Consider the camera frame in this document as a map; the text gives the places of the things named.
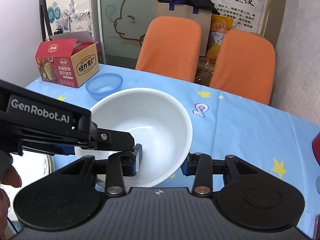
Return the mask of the person's left hand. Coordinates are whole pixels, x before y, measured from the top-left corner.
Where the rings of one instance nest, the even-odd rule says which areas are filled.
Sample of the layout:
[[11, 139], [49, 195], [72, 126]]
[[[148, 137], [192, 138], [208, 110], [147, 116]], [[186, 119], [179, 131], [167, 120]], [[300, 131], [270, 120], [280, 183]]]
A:
[[[21, 178], [13, 166], [11, 166], [9, 168], [6, 177], [2, 181], [2, 184], [10, 185], [14, 188], [19, 188], [22, 186]], [[0, 194], [0, 235], [1, 235], [1, 239], [6, 239], [5, 229], [7, 227], [7, 215], [8, 215], [9, 207], [10, 207], [10, 200], [9, 200], [6, 192], [1, 189], [1, 194]]]

